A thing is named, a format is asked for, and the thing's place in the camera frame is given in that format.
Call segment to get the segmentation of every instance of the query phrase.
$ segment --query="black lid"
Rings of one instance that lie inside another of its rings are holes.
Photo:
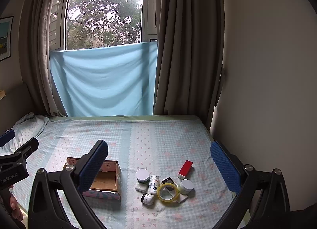
[[[144,194],[142,195],[142,197],[141,197],[141,202],[142,202],[142,203],[143,203],[143,200],[144,200],[145,195],[147,195],[147,193],[144,193]]]

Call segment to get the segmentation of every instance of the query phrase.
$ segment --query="silver screw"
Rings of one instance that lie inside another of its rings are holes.
[[[247,171],[252,171],[253,170],[253,166],[252,165],[245,165],[244,168]]]
[[[40,174],[42,174],[42,173],[44,173],[44,168],[40,168],[38,171],[37,171],[37,173],[40,175]]]
[[[276,173],[277,175],[280,175],[282,172],[281,172],[281,170],[280,170],[280,169],[275,168],[275,169],[274,169],[274,173]]]
[[[71,171],[71,170],[73,170],[73,169],[74,169],[74,166],[73,166],[73,165],[68,165],[68,166],[65,167],[65,170],[66,170],[66,171]]]

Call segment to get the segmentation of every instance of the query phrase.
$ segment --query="window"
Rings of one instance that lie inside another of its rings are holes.
[[[155,0],[53,0],[51,50],[156,40]]]

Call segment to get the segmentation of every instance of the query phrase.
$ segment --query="pillow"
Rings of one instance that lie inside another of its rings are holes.
[[[13,154],[29,139],[37,138],[49,121],[49,118],[42,115],[26,114],[12,127],[15,137],[0,148],[0,156]]]

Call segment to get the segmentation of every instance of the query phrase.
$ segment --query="human hand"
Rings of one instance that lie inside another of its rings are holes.
[[[12,193],[10,193],[10,206],[12,208],[12,217],[18,221],[22,221],[23,214],[18,206],[18,201]]]

